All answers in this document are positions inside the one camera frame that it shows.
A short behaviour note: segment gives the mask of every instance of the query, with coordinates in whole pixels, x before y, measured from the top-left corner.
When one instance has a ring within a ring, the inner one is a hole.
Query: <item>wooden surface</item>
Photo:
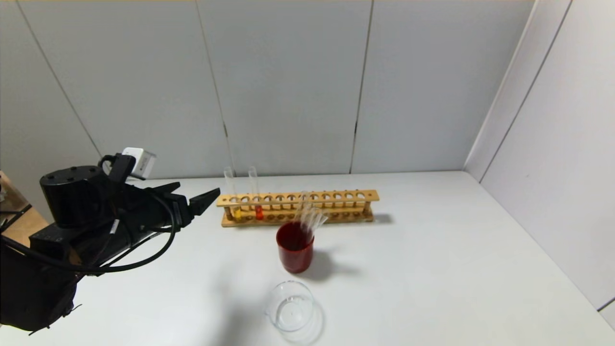
[[[305,191],[307,202],[321,208],[328,216],[326,223],[372,222],[371,202],[380,200],[376,190]],[[293,220],[298,212],[301,192],[251,193],[220,195],[217,207],[223,207],[222,227],[271,226]],[[255,206],[263,207],[263,220],[255,217]],[[242,215],[233,217],[230,209],[240,208]]]
[[[2,190],[7,192],[6,199],[0,203],[0,210],[2,211],[20,211],[28,205],[28,201],[23,197],[23,195],[13,186],[8,176],[5,173],[0,171],[0,184],[2,185]],[[9,215],[9,214],[1,214],[0,215],[0,223],[5,219],[11,219],[12,217],[17,217],[17,215]],[[49,223],[35,210],[35,208],[30,208],[23,214],[19,219],[15,221],[6,231],[2,233],[2,235],[7,236],[11,239],[18,241],[19,243],[24,244],[25,246],[30,246],[30,240],[28,237],[37,231],[48,226]]]

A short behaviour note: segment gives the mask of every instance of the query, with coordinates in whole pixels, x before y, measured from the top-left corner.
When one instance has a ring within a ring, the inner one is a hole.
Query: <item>test tube with red liquid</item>
[[[252,196],[253,196],[252,198],[254,201],[260,202],[261,196],[259,195],[259,191],[258,191],[258,175],[256,174],[256,167],[251,166],[248,169],[248,176],[250,177],[250,186],[252,187]],[[264,219],[263,206],[261,205],[254,206],[254,211],[255,211],[257,220]]]

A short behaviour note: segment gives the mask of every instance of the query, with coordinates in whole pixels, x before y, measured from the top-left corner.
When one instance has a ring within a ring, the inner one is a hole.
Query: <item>red liquid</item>
[[[280,260],[286,271],[301,273],[308,269],[314,253],[311,231],[302,231],[299,222],[285,223],[277,231],[276,240]]]
[[[263,220],[264,219],[263,207],[262,206],[255,206],[254,207],[254,211],[256,212],[256,219],[257,220]]]

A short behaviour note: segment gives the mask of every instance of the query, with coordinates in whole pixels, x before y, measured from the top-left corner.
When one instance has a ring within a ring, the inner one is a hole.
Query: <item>panel seam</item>
[[[374,2],[375,0],[371,0],[370,7],[370,19],[367,23],[367,37],[365,39],[365,55],[363,56],[363,71],[361,72],[361,84],[359,86],[359,102],[357,104],[357,117],[354,122],[354,136],[352,138],[352,152],[350,156],[350,168],[348,169],[348,174],[352,174],[352,165],[354,164],[354,150],[357,146],[357,129],[359,128],[359,113],[361,112],[361,99],[363,97],[363,81],[365,80],[365,67],[367,65],[367,50],[370,46],[370,35],[371,35],[371,19],[374,15]]]
[[[28,21],[28,17],[26,17],[26,14],[25,14],[25,12],[22,9],[22,5],[20,4],[20,0],[16,0],[15,2],[17,3],[17,7],[19,8],[19,12],[22,14],[22,17],[23,17],[24,21],[26,22],[26,26],[28,27],[28,30],[30,31],[30,35],[32,35],[32,38],[34,39],[34,42],[36,43],[36,46],[38,47],[39,52],[41,53],[43,59],[45,60],[45,63],[47,64],[47,67],[49,67],[49,70],[51,71],[51,74],[54,76],[55,82],[60,87],[60,90],[62,91],[62,94],[64,95],[64,98],[68,102],[68,105],[71,107],[71,109],[73,111],[73,114],[75,115],[75,117],[79,121],[79,124],[81,125],[81,127],[85,131],[85,134],[87,135],[87,137],[90,139],[90,142],[92,143],[92,145],[94,146],[94,149],[98,153],[98,157],[102,158],[103,155],[100,153],[100,150],[96,146],[96,143],[94,142],[94,139],[92,138],[92,135],[90,135],[90,132],[85,127],[85,124],[84,124],[83,120],[81,119],[81,117],[79,116],[79,113],[77,112],[77,109],[75,109],[71,99],[68,97],[68,94],[66,93],[66,90],[64,89],[64,86],[62,86],[62,83],[60,82],[60,79],[58,78],[58,75],[55,73],[54,68],[51,66],[51,63],[49,62],[49,59],[47,58],[47,55],[45,54],[45,51],[43,50],[43,48],[41,46],[41,43],[39,42],[38,38],[34,34],[34,30],[32,29],[32,26],[30,25],[30,21]]]
[[[224,114],[222,112],[222,103],[220,102],[220,93],[218,92],[218,83],[216,82],[216,75],[213,72],[213,62],[212,62],[211,56],[209,55],[209,46],[207,44],[207,37],[205,36],[205,25],[203,24],[203,18],[200,16],[198,1],[199,0],[194,0],[194,6],[196,7],[196,13],[197,13],[197,16],[199,17],[200,32],[203,35],[203,44],[205,45],[205,54],[207,56],[207,63],[209,64],[209,72],[212,74],[213,89],[216,92],[216,100],[218,101],[218,109],[220,110],[220,119],[222,120],[222,128],[224,129],[224,136],[226,139],[226,148],[229,151],[229,158],[231,159],[231,167],[233,169],[233,174],[237,177],[237,170],[235,167],[235,160],[232,155],[231,142],[229,140],[228,128],[226,127],[226,123],[224,122]]]
[[[560,22],[559,26],[557,26],[557,31],[555,31],[555,35],[553,36],[553,40],[551,40],[551,44],[549,44],[549,48],[547,49],[547,53],[545,54],[544,58],[542,59],[540,67],[538,68],[538,71],[536,72],[536,75],[534,76],[534,79],[532,80],[532,83],[530,84],[530,88],[525,93],[525,96],[523,97],[523,101],[521,101],[521,105],[519,106],[519,109],[517,109],[517,112],[515,113],[515,117],[510,122],[510,125],[508,126],[508,129],[506,129],[506,133],[502,137],[502,140],[500,141],[500,143],[498,145],[498,149],[496,149],[496,152],[491,157],[491,160],[489,161],[489,165],[487,165],[487,168],[485,169],[482,177],[478,181],[479,183],[483,182],[483,179],[487,175],[487,172],[489,172],[489,168],[491,167],[491,164],[493,164],[493,161],[497,157],[497,155],[499,153],[499,150],[502,148],[502,144],[504,144],[504,142],[506,141],[506,137],[508,136],[508,133],[510,132],[510,129],[515,124],[515,121],[517,120],[517,117],[519,116],[519,113],[521,113],[521,109],[523,109],[523,106],[525,105],[525,101],[527,101],[528,96],[530,95],[530,92],[534,88],[534,84],[536,83],[536,80],[538,79],[538,76],[540,75],[540,72],[542,71],[542,67],[544,66],[544,63],[549,58],[549,54],[551,53],[551,48],[553,48],[553,44],[555,44],[555,40],[557,39],[557,36],[560,34],[561,27],[564,24],[564,21],[566,20],[566,16],[568,15],[568,11],[570,10],[570,6],[572,5],[572,3],[573,3],[573,0],[570,0],[570,2],[568,3],[568,6],[566,7],[566,11],[564,12],[564,16],[562,16],[562,18],[561,18],[561,22]]]

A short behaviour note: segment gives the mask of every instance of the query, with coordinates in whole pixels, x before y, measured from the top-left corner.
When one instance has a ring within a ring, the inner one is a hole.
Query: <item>white wall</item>
[[[153,177],[202,177],[221,175],[231,163],[240,174],[252,164],[262,174],[461,168],[532,3],[24,1],[22,7],[38,54],[50,64],[44,73],[55,74],[68,97],[54,102],[74,106],[63,113],[76,113],[73,121],[81,120],[100,153],[145,147],[159,157]],[[13,54],[19,62],[21,53]],[[56,140],[88,156],[91,145],[68,143],[71,136]],[[3,152],[14,146],[4,143]],[[25,151],[59,162],[56,148]],[[388,154],[397,150],[405,155]]]
[[[235,168],[348,173],[370,1],[201,0]]]
[[[573,1],[482,181],[595,307],[615,296],[614,14]]]
[[[96,147],[143,147],[151,177],[231,164],[196,4],[25,1],[22,7]]]
[[[481,181],[531,89],[571,0],[536,0],[515,56],[464,168]]]
[[[462,169],[533,1],[376,1],[352,171]]]
[[[15,1],[0,1],[0,167],[28,201],[53,220],[39,179],[100,155]]]

